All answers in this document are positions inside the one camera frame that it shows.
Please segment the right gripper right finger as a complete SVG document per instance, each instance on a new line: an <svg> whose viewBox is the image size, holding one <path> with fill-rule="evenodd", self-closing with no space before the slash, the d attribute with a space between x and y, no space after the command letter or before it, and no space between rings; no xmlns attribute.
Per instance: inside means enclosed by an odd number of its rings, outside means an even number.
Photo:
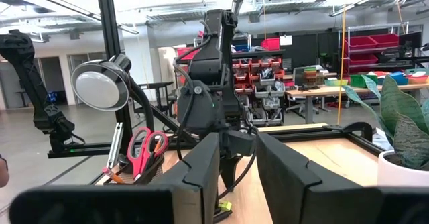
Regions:
<svg viewBox="0 0 429 224"><path fill-rule="evenodd" d="M257 137L259 178L274 223L381 223L381 191L310 160L272 136Z"/></svg>

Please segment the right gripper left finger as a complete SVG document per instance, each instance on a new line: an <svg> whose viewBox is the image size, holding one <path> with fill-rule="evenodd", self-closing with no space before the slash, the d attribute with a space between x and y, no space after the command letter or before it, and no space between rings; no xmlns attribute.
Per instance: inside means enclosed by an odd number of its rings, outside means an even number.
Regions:
<svg viewBox="0 0 429 224"><path fill-rule="evenodd" d="M219 162L219 135L210 133L168 171L150 182L156 189L150 222L212 224Z"/></svg>

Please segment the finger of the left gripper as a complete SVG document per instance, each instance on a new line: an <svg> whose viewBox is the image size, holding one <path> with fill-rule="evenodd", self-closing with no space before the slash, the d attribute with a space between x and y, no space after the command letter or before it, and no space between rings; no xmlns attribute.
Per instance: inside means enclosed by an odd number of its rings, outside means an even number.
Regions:
<svg viewBox="0 0 429 224"><path fill-rule="evenodd" d="M242 156L221 159L221 178L226 188L232 187L235 182L236 168Z"/></svg>

